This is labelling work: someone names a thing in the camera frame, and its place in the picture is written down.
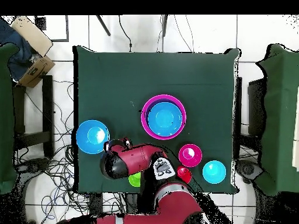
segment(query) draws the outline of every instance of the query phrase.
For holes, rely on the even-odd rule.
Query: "lime green bowl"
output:
[[[128,177],[128,182],[131,184],[131,186],[134,187],[140,187],[140,177],[141,173],[132,174]]]

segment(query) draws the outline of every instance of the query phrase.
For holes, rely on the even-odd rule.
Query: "small pink bowl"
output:
[[[179,151],[179,160],[186,167],[197,166],[202,157],[200,148],[195,144],[186,144]]]
[[[150,110],[152,109],[152,107],[160,102],[170,102],[172,104],[175,104],[180,112],[182,113],[182,125],[180,126],[180,128],[178,129],[178,131],[171,135],[171,136],[159,136],[157,134],[155,134],[148,126],[147,123],[147,116],[148,113],[150,112]],[[172,139],[174,137],[176,137],[177,135],[179,135],[181,133],[181,131],[184,129],[184,126],[186,124],[186,111],[185,108],[183,106],[183,104],[175,97],[168,95],[168,94],[159,94],[154,96],[153,98],[150,98],[145,104],[144,107],[142,109],[142,113],[141,113],[141,123],[142,126],[144,128],[144,130],[146,131],[146,133],[148,135],[150,135],[151,137],[158,139],[158,140],[169,140]]]

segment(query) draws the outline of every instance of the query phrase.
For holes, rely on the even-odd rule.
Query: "blue bowl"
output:
[[[109,141],[109,139],[110,134],[107,127],[97,120],[83,122],[76,133],[79,149],[87,154],[101,153],[104,143]]]
[[[153,133],[161,137],[174,135],[182,125],[182,113],[170,102],[154,105],[148,113],[148,126]]]
[[[226,175],[227,170],[225,166],[217,160],[212,160],[203,167],[203,177],[211,184],[218,184],[222,182]]]

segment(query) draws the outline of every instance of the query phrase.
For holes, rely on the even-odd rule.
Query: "white sticker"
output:
[[[175,175],[171,162],[163,157],[155,161],[154,173],[156,180],[168,179]]]

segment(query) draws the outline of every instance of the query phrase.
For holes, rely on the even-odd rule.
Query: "white tile floor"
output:
[[[263,77],[262,71],[255,65],[256,61],[263,59],[267,45],[271,43],[282,43],[292,50],[299,49],[299,26],[298,17],[289,15],[188,15],[188,21],[193,32],[194,51],[200,53],[223,53],[228,48],[238,47],[242,51],[239,60],[239,76],[243,77],[242,87],[242,133],[247,133],[248,127],[248,98],[247,85],[250,81]],[[63,17],[48,18],[49,23],[47,35],[51,39],[64,39],[57,37],[54,28],[65,28],[61,23]],[[72,46],[81,45],[97,52],[128,52],[129,42],[123,34],[118,16],[103,16],[106,26],[111,32],[107,36],[96,16],[68,16],[69,42],[54,43],[48,52],[48,56],[55,61],[55,67],[50,71],[54,82],[54,102],[62,109],[61,112],[55,106],[55,129],[56,140],[59,133],[66,132],[64,124],[73,111],[73,104],[69,95],[73,97],[73,54]],[[124,15],[121,23],[124,30],[131,38],[133,52],[154,53],[157,50],[158,35],[161,31],[159,15]],[[182,36],[192,49],[192,37],[187,25],[185,15],[176,15],[176,20]],[[173,15],[168,17],[166,36],[164,39],[164,52],[175,53],[177,51],[188,51],[188,47],[181,38]],[[162,51],[160,39],[158,51]],[[42,82],[34,89],[27,92],[34,103],[41,109],[41,86]],[[26,132],[41,131],[41,113],[32,102],[26,98]],[[73,116],[68,118],[67,126],[73,127]],[[63,137],[65,144],[71,143],[69,135]],[[63,146],[62,140],[55,143],[55,147]],[[42,146],[30,147],[27,158],[42,157]],[[234,224],[253,224],[255,216],[255,195],[251,185],[244,184],[239,175],[235,175],[235,184],[239,193],[235,195],[213,194],[215,203],[225,212]],[[26,204],[27,216],[40,223],[45,214],[46,205],[52,195],[55,185],[49,176],[42,174],[33,179],[27,189]],[[47,219],[44,224],[55,224],[61,217],[71,218],[79,216],[80,213],[74,209],[68,209],[63,202],[54,206],[56,218]]]

